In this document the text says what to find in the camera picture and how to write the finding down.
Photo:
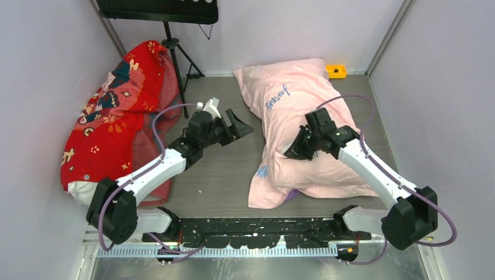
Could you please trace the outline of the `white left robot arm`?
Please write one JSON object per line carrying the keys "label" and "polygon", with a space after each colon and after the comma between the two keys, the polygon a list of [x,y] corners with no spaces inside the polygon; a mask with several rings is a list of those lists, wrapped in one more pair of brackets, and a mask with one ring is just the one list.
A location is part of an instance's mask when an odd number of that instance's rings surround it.
{"label": "white left robot arm", "polygon": [[114,246],[126,242],[134,233],[157,233],[166,242],[178,237],[179,226],[166,211],[139,210],[138,205],[162,183],[197,163],[205,148],[226,146],[254,131],[232,110],[226,114],[229,125],[219,114],[195,112],[181,136],[156,159],[117,180],[104,178],[98,182],[86,220],[97,230],[103,250],[109,250],[105,239]]}

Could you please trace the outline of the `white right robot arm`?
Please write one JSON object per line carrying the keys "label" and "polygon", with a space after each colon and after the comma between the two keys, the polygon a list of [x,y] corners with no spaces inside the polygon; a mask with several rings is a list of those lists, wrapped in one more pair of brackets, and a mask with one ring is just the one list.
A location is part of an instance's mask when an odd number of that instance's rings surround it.
{"label": "white right robot arm", "polygon": [[349,239],[355,232],[383,235],[396,249],[404,250],[438,228],[438,198],[430,187],[418,188],[386,165],[348,125],[338,127],[325,108],[305,115],[307,124],[290,145],[285,157],[312,160],[324,152],[355,171],[377,193],[385,210],[350,205],[333,217],[334,234]]}

